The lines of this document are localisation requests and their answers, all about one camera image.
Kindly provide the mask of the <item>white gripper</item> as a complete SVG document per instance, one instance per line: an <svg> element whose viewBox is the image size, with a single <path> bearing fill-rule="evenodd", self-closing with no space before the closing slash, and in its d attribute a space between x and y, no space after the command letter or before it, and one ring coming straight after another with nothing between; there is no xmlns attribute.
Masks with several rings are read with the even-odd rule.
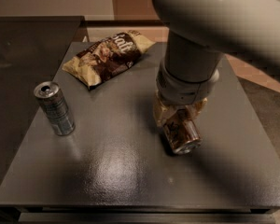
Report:
<svg viewBox="0 0 280 224"><path fill-rule="evenodd" d="M165 68L164 62L161 62L156 78L158 91L153 97L153 117L156 125L162 127L176 112L174 105L188 105L189 117L196 119L207 104L206 97L211 93L218 79L219 72L216 69L206 81L194 83L182 81L171 75Z"/></svg>

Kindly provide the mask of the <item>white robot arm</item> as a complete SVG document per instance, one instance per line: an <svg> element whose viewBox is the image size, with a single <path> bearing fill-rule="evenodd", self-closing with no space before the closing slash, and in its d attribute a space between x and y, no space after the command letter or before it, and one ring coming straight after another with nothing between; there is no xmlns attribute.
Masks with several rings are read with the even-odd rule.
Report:
<svg viewBox="0 0 280 224"><path fill-rule="evenodd" d="M229 54L280 82L280 0L152 0L168 27L157 76L154 119L159 127L179 109L198 115Z"/></svg>

